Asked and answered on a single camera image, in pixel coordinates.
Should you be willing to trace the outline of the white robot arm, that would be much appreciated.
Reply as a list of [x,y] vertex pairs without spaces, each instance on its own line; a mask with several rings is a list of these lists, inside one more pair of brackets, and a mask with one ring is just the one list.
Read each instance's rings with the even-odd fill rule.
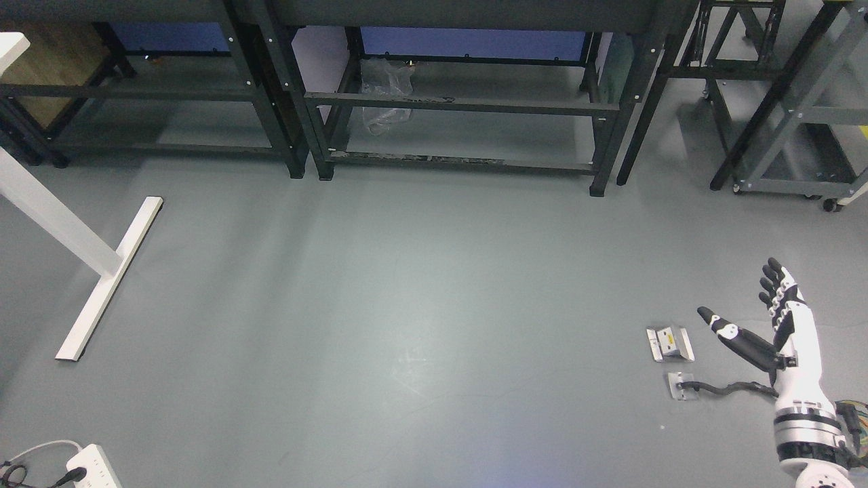
[[834,413],[814,407],[776,411],[774,440],[779,466],[794,487],[853,487],[850,471],[866,467],[859,448],[866,439],[866,414],[853,401],[835,402]]

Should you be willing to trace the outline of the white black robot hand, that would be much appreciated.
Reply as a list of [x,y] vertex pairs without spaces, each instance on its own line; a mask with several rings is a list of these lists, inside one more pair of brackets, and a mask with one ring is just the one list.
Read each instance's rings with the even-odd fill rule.
[[777,411],[806,407],[834,413],[821,387],[823,362],[812,309],[797,281],[778,260],[763,265],[759,298],[768,309],[773,340],[736,325],[706,306],[696,311],[722,345],[773,377]]

